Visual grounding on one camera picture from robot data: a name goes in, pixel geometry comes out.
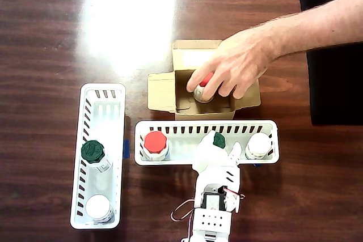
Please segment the person's bare hand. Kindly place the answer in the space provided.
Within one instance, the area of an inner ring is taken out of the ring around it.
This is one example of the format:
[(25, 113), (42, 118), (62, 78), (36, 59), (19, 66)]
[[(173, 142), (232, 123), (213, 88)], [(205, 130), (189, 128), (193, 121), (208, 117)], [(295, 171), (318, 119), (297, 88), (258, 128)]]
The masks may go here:
[(235, 99), (241, 99), (268, 65), (281, 55), (279, 34), (279, 28), (266, 23), (230, 36), (220, 43), (208, 61), (193, 72), (187, 91), (193, 92), (212, 73), (202, 92), (204, 100), (209, 100), (215, 93), (222, 97), (232, 94)]

